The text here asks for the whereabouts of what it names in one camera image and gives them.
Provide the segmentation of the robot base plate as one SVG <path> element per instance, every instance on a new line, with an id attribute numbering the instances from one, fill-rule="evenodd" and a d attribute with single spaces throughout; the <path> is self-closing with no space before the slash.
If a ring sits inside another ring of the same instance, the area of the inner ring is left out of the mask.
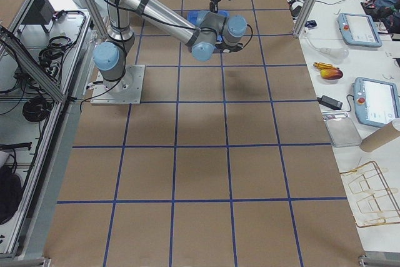
<path id="1" fill-rule="evenodd" d="M 145 65 L 127 65 L 124 77 L 111 91 L 109 88 L 113 87 L 114 83 L 103 81 L 103 76 L 98 71 L 96 80 L 102 83 L 94 86 L 91 104 L 140 104 L 145 68 Z"/>

